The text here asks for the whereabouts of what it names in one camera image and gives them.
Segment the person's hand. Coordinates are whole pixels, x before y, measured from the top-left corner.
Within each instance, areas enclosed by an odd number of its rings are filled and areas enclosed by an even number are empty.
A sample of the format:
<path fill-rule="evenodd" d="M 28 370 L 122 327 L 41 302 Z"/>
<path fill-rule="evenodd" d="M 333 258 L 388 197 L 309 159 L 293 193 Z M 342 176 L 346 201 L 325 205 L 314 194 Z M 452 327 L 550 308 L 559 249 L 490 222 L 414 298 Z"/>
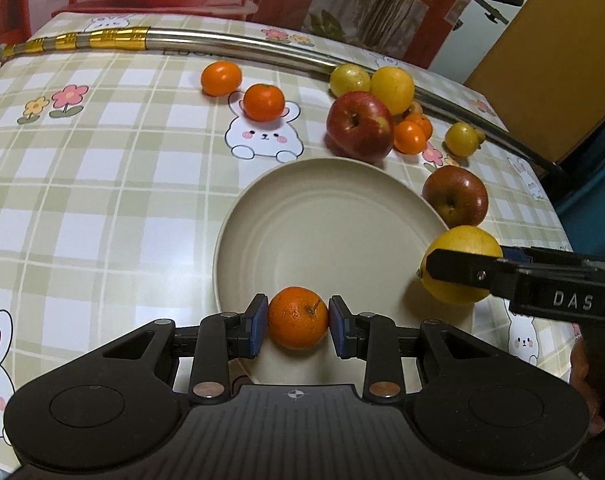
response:
<path fill-rule="evenodd" d="M 589 378 L 590 361 L 583 336 L 575 340 L 570 356 L 570 385 L 582 394 L 590 413 L 589 435 L 595 437 L 605 430 L 605 419 L 599 414 L 602 407 L 602 391 Z"/>

